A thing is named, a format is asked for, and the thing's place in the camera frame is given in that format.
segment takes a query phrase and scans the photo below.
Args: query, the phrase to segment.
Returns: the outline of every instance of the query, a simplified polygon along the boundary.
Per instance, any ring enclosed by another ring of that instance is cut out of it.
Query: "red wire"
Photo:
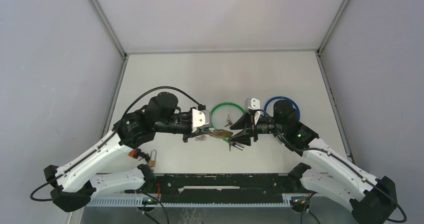
[[[161,198],[161,184],[157,184],[157,198]]]

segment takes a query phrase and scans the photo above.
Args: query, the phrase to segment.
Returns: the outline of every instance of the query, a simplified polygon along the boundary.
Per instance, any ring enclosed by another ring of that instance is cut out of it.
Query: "black cable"
[[[282,141],[284,142],[285,145],[290,146],[293,150],[298,151],[298,152],[304,152],[304,151],[319,151],[322,153],[325,153],[326,155],[329,155],[333,158],[335,158],[337,161],[341,162],[342,164],[344,164],[347,168],[349,168],[354,174],[356,174],[359,178],[361,178],[362,180],[364,179],[364,177],[358,173],[353,167],[351,167],[347,162],[345,162],[344,160],[340,159],[339,157],[337,157],[336,155],[334,155],[333,153],[328,153],[325,150],[319,149],[319,148],[306,148],[306,149],[300,149],[300,148],[296,148],[293,144],[291,144],[284,136],[283,134],[281,134],[281,132],[278,130],[277,125],[274,121],[274,119],[264,110],[262,109],[255,109],[254,111],[260,111],[265,113],[269,119],[271,120],[272,124],[275,127],[275,130],[277,131],[278,135],[281,137]],[[388,194],[386,194],[383,190],[381,190],[380,188],[378,188],[377,186],[375,186],[374,184],[372,184],[370,181],[368,181],[368,179],[365,179],[365,182],[367,184],[369,184],[370,186],[372,186],[373,188],[375,188],[376,190],[378,190],[380,193],[382,193],[384,196],[386,196],[392,203],[394,203],[396,205],[396,207],[399,209],[400,213],[402,213],[403,219],[402,220],[393,220],[390,218],[387,218],[387,221],[392,222],[392,223],[405,223],[407,222],[407,215],[405,213],[405,211],[402,209],[402,207],[398,204],[397,201],[393,200],[393,198],[391,198]]]
[[[35,198],[35,197],[34,197],[34,194],[35,194],[36,192],[38,192],[41,188],[43,188],[43,187],[45,187],[45,186],[47,186],[47,185],[51,184],[52,182],[56,181],[56,180],[57,180],[58,178],[60,178],[61,176],[63,176],[63,174],[60,174],[59,176],[57,176],[57,177],[55,177],[55,178],[51,179],[50,181],[48,181],[48,182],[44,183],[43,185],[39,186],[38,188],[36,188],[36,189],[35,189],[35,190],[34,190],[34,191],[30,194],[29,198],[30,198],[31,200],[33,200],[33,201],[36,201],[36,202],[49,202],[49,201],[52,201],[51,199],[38,199],[38,198]]]
[[[302,213],[300,215],[300,224],[303,224],[304,223],[304,213],[306,211],[306,206],[308,205],[309,200],[311,200],[312,196],[314,196],[315,194],[316,194],[316,192],[313,192],[311,195],[309,195],[309,197],[306,198],[306,200],[305,200],[305,206],[303,207],[303,211],[302,211]]]
[[[154,221],[154,223],[160,224],[158,221],[156,221],[156,219],[154,219],[152,216],[150,216],[150,214],[144,212],[143,215],[145,215],[146,217],[150,218],[150,220]]]
[[[199,102],[197,102],[194,98],[192,98],[190,95],[188,95],[187,93],[185,93],[184,91],[182,91],[181,89],[179,89],[179,88],[175,88],[175,87],[172,87],[172,86],[160,86],[160,87],[156,87],[156,88],[152,88],[151,90],[149,90],[149,91],[147,91],[147,92],[145,92],[144,94],[142,94],[142,95],[140,95],[136,100],[134,100],[134,102],[132,102],[129,106],[128,106],[128,108],[125,110],[125,112],[122,114],[122,117],[121,117],[121,119],[119,120],[119,123],[118,123],[118,125],[117,125],[117,129],[121,126],[121,124],[122,124],[122,120],[123,120],[123,118],[124,118],[124,116],[129,112],[129,110],[138,102],[138,101],[140,101],[140,99],[142,99],[143,97],[145,97],[146,95],[148,95],[149,93],[151,93],[151,92],[154,92],[154,91],[157,91],[157,90],[160,90],[160,89],[171,89],[171,90],[175,90],[175,91],[178,91],[178,92],[180,92],[180,93],[182,93],[183,95],[185,95],[187,98],[189,98],[191,101],[193,101],[195,104],[197,104],[197,105],[199,105],[199,106],[202,106]],[[115,134],[116,134],[117,132],[116,132],[116,130],[108,137],[108,138],[106,138],[98,147],[97,147],[97,149],[99,150],[100,148],[102,148],[103,147],[103,145],[105,145]],[[71,167],[69,167],[68,169],[66,169],[65,171],[64,171],[64,174],[66,174],[66,173],[68,173],[69,171],[71,171],[74,167],[76,167],[77,165],[79,165],[80,163],[82,163],[84,160],[86,160],[87,158],[89,158],[91,155],[93,155],[94,153],[96,153],[97,151],[96,150],[93,150],[92,152],[90,152],[89,154],[87,154],[85,157],[83,157],[83,158],[81,158],[78,162],[76,162],[74,165],[72,165]],[[59,176],[57,176],[56,178],[54,178],[54,179],[52,179],[52,180],[50,180],[50,181],[48,181],[48,182],[46,182],[46,183],[44,183],[43,185],[41,185],[41,186],[39,186],[38,188],[36,188],[31,194],[30,194],[30,196],[29,196],[29,198],[31,199],[31,200],[33,200],[33,201],[36,201],[36,202],[48,202],[48,201],[51,201],[51,199],[37,199],[37,198],[34,198],[34,194],[38,191],[38,190],[40,190],[41,188],[43,188],[43,187],[45,187],[45,186],[47,186],[47,185],[49,185],[49,184],[51,184],[52,182],[54,182],[54,181],[56,181],[58,178],[60,178],[61,176],[63,176],[62,174],[61,175],[59,175]]]
[[[146,196],[148,196],[149,198],[152,198],[153,200],[155,200],[157,203],[159,203],[159,205],[162,207],[162,209],[163,209],[163,212],[165,213],[165,216],[166,216],[166,223],[167,224],[170,224],[170,217],[168,216],[168,212],[167,212],[167,210],[166,210],[166,208],[163,206],[163,204],[159,201],[159,199],[157,199],[157,198],[155,198],[154,196],[152,196],[152,195],[149,195],[149,194],[147,194],[147,193],[145,193],[145,192],[143,192],[143,191],[140,191],[142,194],[144,194],[144,195],[146,195]]]
[[[309,213],[313,218],[315,218],[315,220],[318,224],[321,224],[320,221],[318,220],[318,218],[315,216],[315,214],[313,214],[311,211],[308,211],[307,213]]]

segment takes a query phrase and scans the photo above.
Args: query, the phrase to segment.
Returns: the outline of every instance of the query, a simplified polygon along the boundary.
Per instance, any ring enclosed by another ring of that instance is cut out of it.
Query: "metal key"
[[[205,141],[206,140],[206,136],[205,135],[201,135],[201,136],[195,137],[195,140],[196,141]]]
[[[227,124],[225,125],[225,127],[231,126],[233,124],[229,114],[228,114],[228,117],[226,118],[226,122],[227,122]]]

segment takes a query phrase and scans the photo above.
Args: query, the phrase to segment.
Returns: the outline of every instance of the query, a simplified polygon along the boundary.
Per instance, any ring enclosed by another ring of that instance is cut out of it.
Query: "gray wall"
[[[120,63],[87,0],[0,0],[0,223],[65,222],[30,193],[98,140]]]
[[[423,8],[352,0],[323,53],[359,165],[395,181],[411,224],[422,223],[424,198]]]

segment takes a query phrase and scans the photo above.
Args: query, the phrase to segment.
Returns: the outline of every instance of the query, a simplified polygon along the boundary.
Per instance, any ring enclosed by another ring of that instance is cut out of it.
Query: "metal frame edge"
[[[118,99],[118,94],[120,91],[120,86],[122,84],[122,80],[124,78],[124,73],[125,73],[125,69],[127,67],[127,62],[128,62],[128,56],[125,57],[125,59],[122,60],[122,63],[120,65],[120,71],[118,74],[118,77],[116,79],[115,82],[115,86],[113,88],[113,95],[110,98],[110,102],[109,102],[109,106],[106,112],[106,116],[104,118],[104,122],[103,122],[103,128],[101,130],[100,133],[100,138],[102,138],[104,135],[106,135],[106,133],[109,131],[109,126],[111,125],[111,121],[112,121],[112,115],[114,113],[114,109],[116,106],[116,101]]]
[[[315,52],[314,48],[305,49],[235,49],[235,50],[183,50],[183,51],[151,51],[151,52],[128,52],[133,54],[191,54],[191,53],[254,53],[254,52]]]
[[[125,58],[125,52],[121,45],[121,42],[119,41],[114,29],[111,26],[111,23],[109,22],[108,18],[106,17],[105,12],[102,9],[102,6],[100,5],[98,0],[88,0],[91,7],[93,8],[94,12],[96,13],[100,23],[102,24],[103,28],[105,29],[106,33],[111,38],[112,42],[114,43],[115,47],[117,48],[119,54],[122,58]]]
[[[350,161],[355,163],[355,156],[354,156],[352,147],[350,145],[350,141],[349,141],[348,135],[346,133],[346,128],[343,124],[342,117],[341,117],[339,109],[338,109],[337,101],[336,101],[335,95],[333,93],[333,88],[332,88],[330,79],[328,77],[327,71],[325,69],[322,57],[318,53],[318,51],[315,52],[315,55],[316,55],[316,59],[318,61],[318,65],[319,65],[319,69],[321,71],[322,78],[324,80],[324,84],[326,86],[325,89],[327,90],[327,94],[328,94],[328,98],[330,100],[331,108],[332,108],[333,113],[334,113],[335,122],[337,123],[337,127],[338,127],[338,130],[340,132],[340,136],[341,136],[341,141],[343,142],[343,146],[344,146],[344,149],[346,151],[346,155],[347,155],[348,158],[351,159]]]
[[[71,212],[68,215],[67,224],[80,224],[83,219],[84,208]]]
[[[337,10],[337,13],[335,14],[330,27],[328,28],[327,32],[325,33],[324,39],[321,41],[321,44],[319,45],[318,48],[318,54],[321,55],[323,50],[325,49],[331,35],[333,34],[337,24],[339,23],[342,15],[345,13],[346,8],[348,6],[348,4],[350,3],[351,0],[343,0],[340,7]]]

